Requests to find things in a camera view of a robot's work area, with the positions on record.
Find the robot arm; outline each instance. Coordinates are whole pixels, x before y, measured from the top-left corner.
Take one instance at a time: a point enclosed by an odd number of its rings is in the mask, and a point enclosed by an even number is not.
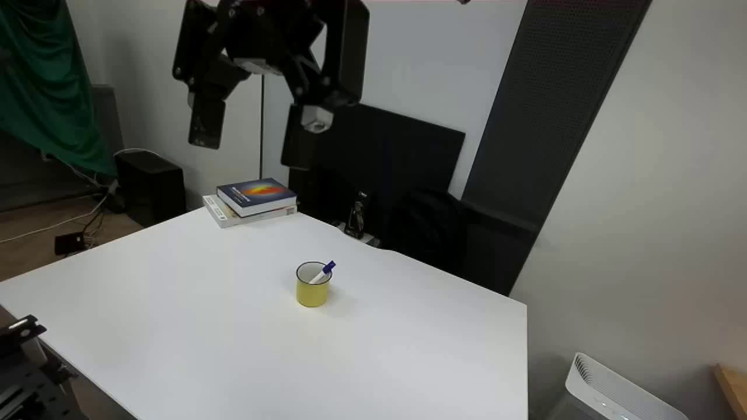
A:
[[[328,25],[324,65],[311,44]],[[219,148],[231,92],[253,73],[282,75],[306,131],[331,127],[335,108],[360,103],[369,10],[360,0],[188,0],[173,76],[189,86],[189,142]]]

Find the plastic bin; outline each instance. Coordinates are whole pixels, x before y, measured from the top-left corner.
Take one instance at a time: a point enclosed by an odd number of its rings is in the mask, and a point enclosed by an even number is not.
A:
[[[606,365],[576,353],[566,379],[566,395],[550,420],[686,420],[681,410],[657,398]]]

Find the black box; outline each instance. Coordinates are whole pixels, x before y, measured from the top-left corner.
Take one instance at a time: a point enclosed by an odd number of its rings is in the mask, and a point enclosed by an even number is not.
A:
[[[149,151],[114,157],[127,213],[143,226],[188,213],[184,174],[180,165]]]
[[[83,250],[86,250],[86,239],[83,232],[53,239],[53,255],[75,255]]]

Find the small cup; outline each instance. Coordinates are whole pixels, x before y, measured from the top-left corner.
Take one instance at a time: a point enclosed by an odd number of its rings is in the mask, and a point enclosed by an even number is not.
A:
[[[296,298],[306,309],[321,309],[330,298],[331,272],[324,276],[321,282],[308,284],[322,268],[322,261],[306,261],[296,268]]]

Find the cable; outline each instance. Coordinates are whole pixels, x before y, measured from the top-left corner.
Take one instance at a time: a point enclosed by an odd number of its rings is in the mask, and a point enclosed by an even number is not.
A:
[[[100,243],[98,243],[98,240],[100,240],[98,235],[100,235],[103,221],[107,219],[111,213],[107,213],[107,209],[100,209],[98,214],[100,214],[98,221],[91,225],[89,232],[85,232],[86,247],[100,246]]]
[[[85,225],[85,229],[79,229],[79,234],[86,234],[89,226],[91,226],[100,214],[103,214],[103,207]]]
[[[96,180],[96,174],[89,178],[89,174],[79,172],[77,167],[67,165],[65,162],[59,162],[59,164],[63,164],[75,178],[86,180],[86,181],[91,181],[96,190],[100,190],[100,181]]]
[[[22,235],[2,239],[2,240],[0,240],[0,246],[4,246],[4,243],[15,243],[15,240],[22,240],[22,239],[29,239],[29,235],[35,235],[35,234],[51,232],[51,229],[59,229],[59,226],[73,225],[73,221],[85,219],[85,216],[91,216],[91,214],[96,214],[96,213],[100,209],[100,205],[103,205],[103,202],[107,202],[107,199],[111,199],[111,197],[100,199],[100,201],[96,202],[96,207],[93,207],[93,209],[89,209],[89,213],[85,213],[85,214],[77,214],[77,216],[71,216],[71,219],[63,219],[63,221],[49,225],[49,226],[45,226],[45,229],[25,232],[25,234],[22,234]]]
[[[112,157],[117,157],[117,155],[129,155],[129,151],[149,151],[149,155],[154,155],[154,151],[147,149],[147,148],[124,148],[124,149],[117,149]]]

